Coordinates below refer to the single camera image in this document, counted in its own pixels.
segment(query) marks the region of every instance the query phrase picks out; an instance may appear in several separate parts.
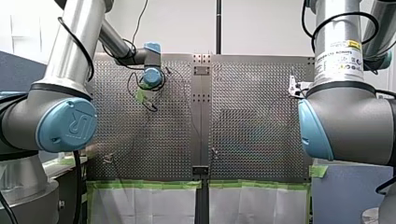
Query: bolt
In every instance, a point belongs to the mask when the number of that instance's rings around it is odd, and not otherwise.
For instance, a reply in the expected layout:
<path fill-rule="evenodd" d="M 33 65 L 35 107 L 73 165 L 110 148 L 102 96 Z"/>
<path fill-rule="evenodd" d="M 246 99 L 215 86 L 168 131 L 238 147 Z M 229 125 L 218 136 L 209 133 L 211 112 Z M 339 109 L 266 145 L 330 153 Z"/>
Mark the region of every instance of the bolt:
<path fill-rule="evenodd" d="M 58 210 L 61 211 L 62 209 L 64 209 L 64 201 L 59 201 Z"/>

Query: metal pegboard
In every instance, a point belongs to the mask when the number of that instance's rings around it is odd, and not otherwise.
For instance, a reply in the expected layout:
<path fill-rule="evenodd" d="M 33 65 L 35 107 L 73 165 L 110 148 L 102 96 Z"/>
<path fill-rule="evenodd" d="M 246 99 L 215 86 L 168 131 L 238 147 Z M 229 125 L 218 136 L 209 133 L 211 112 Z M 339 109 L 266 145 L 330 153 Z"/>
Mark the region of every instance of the metal pegboard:
<path fill-rule="evenodd" d="M 303 57 L 212 57 L 211 178 L 308 181 L 311 160 L 288 87 L 292 70 L 298 81 L 312 81 L 312 64 Z"/>
<path fill-rule="evenodd" d="M 90 180 L 191 179 L 191 55 L 163 54 L 166 84 L 149 112 L 127 89 L 133 72 L 95 55 L 93 103 L 99 123 L 89 154 Z M 129 83 L 136 91 L 134 77 Z"/>

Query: white wall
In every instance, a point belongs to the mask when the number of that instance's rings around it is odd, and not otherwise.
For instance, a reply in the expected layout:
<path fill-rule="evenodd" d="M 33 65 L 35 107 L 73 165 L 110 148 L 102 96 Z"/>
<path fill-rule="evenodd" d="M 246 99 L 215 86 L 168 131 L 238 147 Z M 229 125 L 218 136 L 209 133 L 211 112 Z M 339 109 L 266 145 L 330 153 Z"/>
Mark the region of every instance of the white wall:
<path fill-rule="evenodd" d="M 145 0 L 116 0 L 106 17 L 125 38 L 132 39 Z M 363 0 L 370 11 L 373 0 Z M 46 63 L 62 11 L 53 0 L 0 0 L 0 50 Z M 302 0 L 223 0 L 223 54 L 313 56 L 310 40 L 301 27 Z M 315 15 L 305 22 L 315 28 Z M 366 19 L 362 19 L 364 31 Z M 163 52 L 210 53 L 216 48 L 216 0 L 148 0 L 135 44 L 161 43 Z M 393 70 L 367 73 L 379 89 L 396 88 Z"/>

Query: blue joint cap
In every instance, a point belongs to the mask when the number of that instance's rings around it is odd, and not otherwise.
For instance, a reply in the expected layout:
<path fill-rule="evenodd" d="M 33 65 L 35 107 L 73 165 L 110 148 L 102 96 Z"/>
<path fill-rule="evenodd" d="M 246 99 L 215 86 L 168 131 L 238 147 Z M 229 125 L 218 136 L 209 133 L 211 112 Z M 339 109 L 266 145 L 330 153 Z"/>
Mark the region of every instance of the blue joint cap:
<path fill-rule="evenodd" d="M 42 150 L 69 152 L 83 149 L 97 125 L 95 107 L 82 98 L 68 98 L 53 106 L 37 126 L 35 140 Z"/>
<path fill-rule="evenodd" d="M 144 49 L 149 49 L 157 53 L 161 53 L 161 45 L 156 42 L 146 42 Z"/>
<path fill-rule="evenodd" d="M 160 83 L 163 81 L 163 78 L 161 77 L 161 73 L 157 68 L 150 67 L 145 70 L 143 81 L 149 87 L 155 87 L 160 85 Z"/>
<path fill-rule="evenodd" d="M 306 154 L 313 158 L 328 161 L 334 160 L 329 139 L 324 132 L 314 108 L 307 100 L 301 100 L 298 103 L 298 114 L 301 140 Z"/>

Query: label sticker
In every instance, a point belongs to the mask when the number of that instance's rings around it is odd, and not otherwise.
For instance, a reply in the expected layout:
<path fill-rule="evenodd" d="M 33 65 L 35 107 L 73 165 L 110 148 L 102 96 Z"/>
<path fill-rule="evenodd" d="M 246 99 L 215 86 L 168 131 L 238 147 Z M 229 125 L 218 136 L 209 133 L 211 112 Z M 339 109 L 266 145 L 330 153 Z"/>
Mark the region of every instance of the label sticker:
<path fill-rule="evenodd" d="M 343 40 L 338 41 L 330 44 L 332 49 L 339 49 L 339 48 L 353 48 L 361 51 L 361 44 L 354 40 Z"/>
<path fill-rule="evenodd" d="M 355 48 L 338 48 L 321 53 L 315 60 L 317 76 L 329 74 L 363 74 L 363 58 Z"/>

